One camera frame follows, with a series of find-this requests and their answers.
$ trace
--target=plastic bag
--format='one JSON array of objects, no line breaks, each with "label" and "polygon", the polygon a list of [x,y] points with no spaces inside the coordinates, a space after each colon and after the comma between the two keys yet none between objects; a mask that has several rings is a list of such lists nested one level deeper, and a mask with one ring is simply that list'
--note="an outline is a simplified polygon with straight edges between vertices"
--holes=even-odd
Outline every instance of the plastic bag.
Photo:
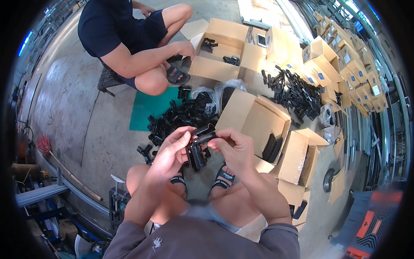
[{"label": "plastic bag", "polygon": [[218,112],[219,112],[219,115],[223,111],[223,109],[222,109],[222,96],[223,96],[224,89],[227,88],[227,87],[237,88],[237,89],[240,89],[242,91],[247,92],[244,81],[241,80],[241,79],[230,79],[227,82],[218,82],[218,83],[216,83],[216,85],[214,86],[214,92],[215,92],[215,95],[216,95],[216,99],[219,102],[218,109],[217,109]]},{"label": "plastic bag", "polygon": [[378,59],[374,60],[375,68],[377,69],[378,75],[385,77],[385,70],[383,65],[378,61]]},{"label": "plastic bag", "polygon": [[329,145],[333,145],[337,139],[335,134],[335,127],[327,127],[322,130],[322,138],[325,139]]},{"label": "plastic bag", "polygon": [[325,104],[320,108],[320,115],[319,115],[320,122],[325,127],[330,127],[335,125],[335,113],[329,107],[328,104]]},{"label": "plastic bag", "polygon": [[382,76],[380,76],[380,83],[381,83],[381,88],[383,92],[384,93],[388,92],[389,89],[388,89],[387,81]]},{"label": "plastic bag", "polygon": [[212,111],[214,110],[214,107],[216,107],[216,111],[214,113],[217,114],[218,113],[218,107],[220,107],[220,103],[219,103],[213,89],[207,88],[205,86],[198,87],[191,93],[191,99],[196,99],[197,96],[202,92],[206,92],[208,94],[208,96],[210,97],[210,99],[212,100],[212,103],[206,104],[204,113],[207,116],[210,116]]}]

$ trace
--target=gray shorts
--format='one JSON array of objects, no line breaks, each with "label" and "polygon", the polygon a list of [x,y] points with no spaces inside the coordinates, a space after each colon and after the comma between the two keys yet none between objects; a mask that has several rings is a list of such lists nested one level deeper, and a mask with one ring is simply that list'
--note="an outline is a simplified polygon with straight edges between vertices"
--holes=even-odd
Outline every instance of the gray shorts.
[{"label": "gray shorts", "polygon": [[[223,219],[213,208],[211,203],[207,206],[200,206],[200,205],[188,205],[188,208],[181,214],[181,216],[189,216],[189,217],[196,217],[196,218],[203,218],[205,220],[213,221],[220,226],[224,227],[225,229],[237,233],[243,227],[236,227],[235,225],[229,223],[225,219]],[[155,228],[159,228],[162,224],[154,223]]]}]

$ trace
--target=gray shirt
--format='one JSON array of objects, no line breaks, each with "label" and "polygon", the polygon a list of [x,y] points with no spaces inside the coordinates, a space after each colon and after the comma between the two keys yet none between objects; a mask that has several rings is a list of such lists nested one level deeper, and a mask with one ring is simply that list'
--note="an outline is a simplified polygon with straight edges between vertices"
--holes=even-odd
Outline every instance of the gray shirt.
[{"label": "gray shirt", "polygon": [[123,222],[103,258],[299,259],[300,249],[298,230],[289,224],[268,226],[255,243],[212,221],[178,216],[148,237],[137,224]]}]

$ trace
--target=green mat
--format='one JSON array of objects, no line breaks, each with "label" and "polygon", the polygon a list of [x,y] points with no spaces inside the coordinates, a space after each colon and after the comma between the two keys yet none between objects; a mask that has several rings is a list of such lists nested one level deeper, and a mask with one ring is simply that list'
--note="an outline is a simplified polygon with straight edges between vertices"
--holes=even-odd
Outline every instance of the green mat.
[{"label": "green mat", "polygon": [[177,106],[181,105],[181,99],[177,98],[178,87],[168,87],[165,93],[151,96],[137,91],[130,120],[130,131],[149,131],[148,116],[159,118],[170,108],[170,101],[175,100]]}]

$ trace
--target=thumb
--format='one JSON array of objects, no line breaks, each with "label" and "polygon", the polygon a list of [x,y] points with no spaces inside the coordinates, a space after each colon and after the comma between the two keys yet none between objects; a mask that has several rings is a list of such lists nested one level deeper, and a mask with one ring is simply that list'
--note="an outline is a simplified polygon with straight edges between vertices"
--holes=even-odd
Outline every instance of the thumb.
[{"label": "thumb", "polygon": [[210,140],[210,142],[207,145],[208,146],[214,146],[214,147],[220,149],[224,156],[226,154],[228,154],[229,152],[233,152],[233,150],[234,150],[230,146],[230,144],[222,138],[214,138],[214,139]]},{"label": "thumb", "polygon": [[177,151],[179,151],[181,148],[185,148],[185,146],[188,144],[191,138],[191,133],[189,131],[186,131],[184,135],[179,138],[176,142],[174,142],[170,146],[170,151],[175,154]]}]

